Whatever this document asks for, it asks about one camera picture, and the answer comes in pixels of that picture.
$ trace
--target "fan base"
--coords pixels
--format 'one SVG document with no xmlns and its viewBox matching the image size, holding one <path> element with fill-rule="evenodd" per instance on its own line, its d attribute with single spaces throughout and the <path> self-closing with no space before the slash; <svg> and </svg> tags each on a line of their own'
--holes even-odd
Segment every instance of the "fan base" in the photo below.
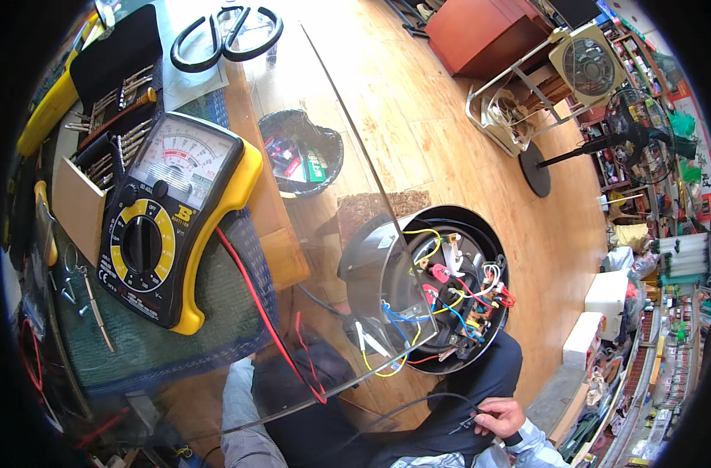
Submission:
<svg viewBox="0 0 711 468">
<path fill-rule="evenodd" d="M 544 199 L 550 193 L 550 173 L 547 167 L 538 167 L 538 163 L 545 161 L 537 145 L 530 142 L 527 151 L 519 154 L 519 167 L 533 192 Z"/>
</svg>

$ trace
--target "person's hand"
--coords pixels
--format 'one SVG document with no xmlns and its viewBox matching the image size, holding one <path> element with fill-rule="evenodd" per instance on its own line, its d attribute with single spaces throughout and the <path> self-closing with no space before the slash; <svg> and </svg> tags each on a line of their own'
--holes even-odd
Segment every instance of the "person's hand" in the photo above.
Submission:
<svg viewBox="0 0 711 468">
<path fill-rule="evenodd" d="M 506 439 L 525 424 L 522 407 L 513 398 L 486 398 L 478 409 L 483 413 L 475 416 L 475 434 L 492 432 L 498 438 Z"/>
</svg>

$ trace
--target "multimeter dial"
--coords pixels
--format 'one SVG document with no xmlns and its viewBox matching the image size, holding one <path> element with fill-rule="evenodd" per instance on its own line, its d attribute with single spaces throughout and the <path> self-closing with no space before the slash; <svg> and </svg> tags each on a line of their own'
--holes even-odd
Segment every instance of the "multimeter dial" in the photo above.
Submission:
<svg viewBox="0 0 711 468">
<path fill-rule="evenodd" d="M 232 147 L 226 135 L 169 119 L 151 136 L 130 175 L 150 186 L 164 181 L 169 196 L 202 210 Z"/>
<path fill-rule="evenodd" d="M 175 247 L 171 217 L 151 199 L 125 206 L 111 226 L 111 262 L 119 279 L 134 291 L 149 292 L 163 283 Z"/>
</svg>

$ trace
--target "standing fan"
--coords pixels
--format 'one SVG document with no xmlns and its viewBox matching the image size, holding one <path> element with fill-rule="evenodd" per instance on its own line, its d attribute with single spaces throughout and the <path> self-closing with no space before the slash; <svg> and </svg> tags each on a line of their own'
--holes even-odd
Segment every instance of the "standing fan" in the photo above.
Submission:
<svg viewBox="0 0 711 468">
<path fill-rule="evenodd" d="M 675 164 L 675 137 L 656 99 L 639 89 L 620 90 L 605 109 L 605 122 L 606 135 L 547 161 L 538 146 L 531 143 L 519 155 L 519 164 L 532 191 L 539 197 L 550 193 L 549 165 L 607 148 L 613 150 L 615 163 L 634 181 L 658 183 L 668 176 Z"/>
</svg>

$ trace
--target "scissors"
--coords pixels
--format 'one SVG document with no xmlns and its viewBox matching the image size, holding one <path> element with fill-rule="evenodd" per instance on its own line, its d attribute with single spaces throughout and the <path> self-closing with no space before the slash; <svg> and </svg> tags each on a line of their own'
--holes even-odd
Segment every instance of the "scissors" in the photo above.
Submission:
<svg viewBox="0 0 711 468">
<path fill-rule="evenodd" d="M 220 30 L 216 22 L 221 22 L 222 16 L 227 16 L 230 12 L 241 10 L 241 14 L 236 18 L 236 22 L 231 26 L 230 31 L 225 36 L 221 37 Z M 274 14 L 272 11 L 265 7 L 257 8 L 257 12 L 266 16 L 272 21 L 272 33 L 267 37 L 267 41 L 261 46 L 252 47 L 247 50 L 231 50 L 230 46 L 233 41 L 236 40 L 236 36 L 239 35 L 241 27 L 246 18 L 249 16 L 251 11 L 250 7 L 245 7 L 243 5 L 233 5 L 232 7 L 221 7 L 220 12 L 215 16 L 210 15 L 210 32 L 212 34 L 212 55 L 210 58 L 192 63 L 186 61 L 181 57 L 180 49 L 181 44 L 199 25 L 205 22 L 205 16 L 189 25 L 184 29 L 178 36 L 176 40 L 173 41 L 173 46 L 171 47 L 171 62 L 177 69 L 187 72 L 187 73 L 199 73 L 204 70 L 209 70 L 214 67 L 220 60 L 220 56 L 223 55 L 230 61 L 246 61 L 253 59 L 262 55 L 264 52 L 268 51 L 272 46 L 278 42 L 280 35 L 283 34 L 283 20 Z"/>
</svg>

